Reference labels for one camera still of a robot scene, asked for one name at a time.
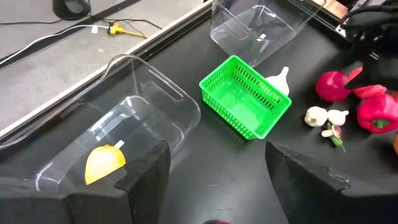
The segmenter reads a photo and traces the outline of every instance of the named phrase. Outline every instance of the black table surface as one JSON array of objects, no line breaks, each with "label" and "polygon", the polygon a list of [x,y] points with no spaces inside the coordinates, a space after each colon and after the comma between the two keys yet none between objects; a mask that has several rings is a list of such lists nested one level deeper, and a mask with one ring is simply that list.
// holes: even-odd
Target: black table surface
[{"label": "black table surface", "polygon": [[[391,144],[393,135],[370,135],[363,131],[356,124],[355,109],[359,101],[354,97],[331,104],[315,93],[316,78],[335,69],[345,49],[316,28],[307,26],[293,41],[256,67],[265,77],[279,74],[284,66],[290,68],[287,81],[292,106],[265,140],[245,141],[201,100],[200,80],[228,58],[210,39],[209,31],[210,20],[207,20],[149,60],[201,108],[198,126],[173,158],[160,224],[202,223],[214,218],[233,223],[287,223],[267,172],[266,140],[317,159],[348,174],[347,178],[368,182],[380,189],[381,194],[396,192],[398,158]],[[4,152],[0,175],[32,177],[44,160],[58,154],[49,148],[66,147],[101,117],[101,111],[112,108],[120,100],[116,95],[124,87],[123,81],[118,82],[112,86],[109,81],[109,88],[87,96],[101,105],[101,109],[83,108],[65,115],[57,125],[50,124],[46,132],[19,146],[18,151]],[[349,110],[343,128],[347,153],[323,139],[320,128],[312,129],[303,122],[311,106]]]}]

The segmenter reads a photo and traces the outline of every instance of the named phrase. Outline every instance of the gray floor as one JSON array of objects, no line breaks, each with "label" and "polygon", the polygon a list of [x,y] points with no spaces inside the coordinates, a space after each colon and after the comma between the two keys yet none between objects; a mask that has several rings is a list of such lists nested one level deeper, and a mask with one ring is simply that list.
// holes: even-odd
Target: gray floor
[{"label": "gray floor", "polygon": [[[93,13],[102,11],[122,0],[91,0]],[[147,19],[164,27],[202,0],[141,0],[110,18]],[[49,0],[2,0],[0,21],[54,21]],[[0,57],[19,50],[33,40],[54,34],[73,22],[53,25],[0,26]],[[133,23],[146,35],[157,29],[143,22]],[[130,35],[110,37],[100,29],[92,34],[83,29],[56,44],[0,69],[0,129],[27,115],[91,72],[106,64],[112,56],[124,53],[142,39]]]}]

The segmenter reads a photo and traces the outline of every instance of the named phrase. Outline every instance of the red bell pepper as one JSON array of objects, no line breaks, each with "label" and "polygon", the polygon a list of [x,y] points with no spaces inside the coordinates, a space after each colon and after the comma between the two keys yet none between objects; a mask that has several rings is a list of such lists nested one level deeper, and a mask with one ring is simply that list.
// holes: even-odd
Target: red bell pepper
[{"label": "red bell pepper", "polygon": [[359,125],[372,133],[398,129],[398,99],[383,94],[364,100],[357,110]]},{"label": "red bell pepper", "polygon": [[[353,70],[349,74],[348,80],[351,81],[353,78],[355,78],[361,72],[362,72],[362,67],[359,67],[359,68]],[[351,91],[360,99],[368,99],[372,96],[381,95],[381,94],[385,93],[387,91],[387,88],[382,85],[369,85],[369,86],[357,88],[357,89],[354,89]]]}]

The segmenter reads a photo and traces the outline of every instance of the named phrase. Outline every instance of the red onion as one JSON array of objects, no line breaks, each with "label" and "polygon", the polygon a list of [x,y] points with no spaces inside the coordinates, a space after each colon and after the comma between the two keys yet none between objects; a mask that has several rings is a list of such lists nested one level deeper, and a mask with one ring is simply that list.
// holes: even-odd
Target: red onion
[{"label": "red onion", "polygon": [[344,89],[347,83],[348,77],[343,72],[330,71],[319,77],[315,89],[320,98],[329,102],[337,102],[349,95],[350,91]]}]

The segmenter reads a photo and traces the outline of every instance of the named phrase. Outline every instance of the yellow lemon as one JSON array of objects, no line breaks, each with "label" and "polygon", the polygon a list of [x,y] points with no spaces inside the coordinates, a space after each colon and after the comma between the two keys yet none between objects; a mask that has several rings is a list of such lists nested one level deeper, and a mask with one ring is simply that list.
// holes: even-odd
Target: yellow lemon
[{"label": "yellow lemon", "polygon": [[126,164],[126,158],[120,149],[114,146],[100,146],[87,158],[85,179],[91,184]]}]

